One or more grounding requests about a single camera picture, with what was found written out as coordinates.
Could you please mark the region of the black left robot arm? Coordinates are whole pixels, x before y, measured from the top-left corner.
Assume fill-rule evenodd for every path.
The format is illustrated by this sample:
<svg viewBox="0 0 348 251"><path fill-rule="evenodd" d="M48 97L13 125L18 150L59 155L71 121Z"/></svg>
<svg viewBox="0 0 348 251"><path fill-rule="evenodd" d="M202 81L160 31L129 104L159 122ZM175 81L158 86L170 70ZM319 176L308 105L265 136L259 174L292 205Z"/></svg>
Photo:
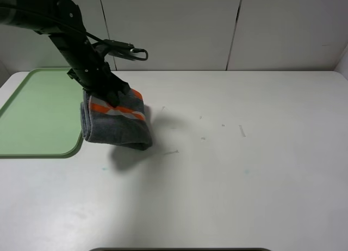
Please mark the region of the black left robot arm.
<svg viewBox="0 0 348 251"><path fill-rule="evenodd" d="M114 75L105 56L110 44L92 44L82 13L72 0L1 0L1 24L48 35L71 67L68 75L91 95L116 107L130 86Z"/></svg>

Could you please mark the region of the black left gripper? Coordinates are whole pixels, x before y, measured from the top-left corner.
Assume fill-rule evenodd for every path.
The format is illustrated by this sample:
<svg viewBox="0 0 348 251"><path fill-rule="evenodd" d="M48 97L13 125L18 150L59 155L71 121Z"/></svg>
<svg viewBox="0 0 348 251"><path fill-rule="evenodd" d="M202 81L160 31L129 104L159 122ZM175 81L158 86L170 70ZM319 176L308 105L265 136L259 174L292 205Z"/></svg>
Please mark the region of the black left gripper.
<svg viewBox="0 0 348 251"><path fill-rule="evenodd" d="M130 86L111 72L109 64L89 42L71 42L68 45L67 61L71 66L72 78L82 87L99 96L112 107L120 104L119 92L127 95Z"/></svg>

